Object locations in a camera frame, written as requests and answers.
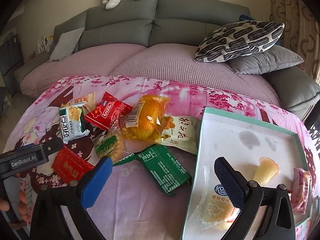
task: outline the sofa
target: sofa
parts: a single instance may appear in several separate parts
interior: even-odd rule
[[[144,76],[229,90],[281,106],[301,120],[320,99],[320,86],[297,66],[263,75],[237,75],[226,63],[193,60],[201,41],[249,9],[218,0],[123,0],[112,10],[89,8],[54,28],[43,51],[14,75],[21,91],[38,97],[69,75]],[[62,33],[85,30],[73,54],[49,60]]]

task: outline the black and white patterned pillow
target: black and white patterned pillow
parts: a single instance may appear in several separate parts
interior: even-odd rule
[[[271,48],[284,30],[283,23],[241,21],[223,25],[204,38],[195,61],[224,62]]]

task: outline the brown patterned curtain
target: brown patterned curtain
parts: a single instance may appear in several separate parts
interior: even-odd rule
[[[302,0],[271,0],[270,21],[285,24],[280,44],[300,55],[298,67],[320,83],[319,23]]]

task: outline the cabinet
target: cabinet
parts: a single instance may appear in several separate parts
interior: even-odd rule
[[[0,72],[10,94],[19,89],[13,72],[23,65],[20,42],[17,35],[11,37],[0,46]]]

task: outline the blue pillow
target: blue pillow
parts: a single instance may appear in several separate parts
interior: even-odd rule
[[[242,14],[239,16],[239,21],[255,21],[255,19],[253,19],[252,17],[246,15],[246,14]],[[275,43],[275,45],[281,46],[279,43],[279,40]]]

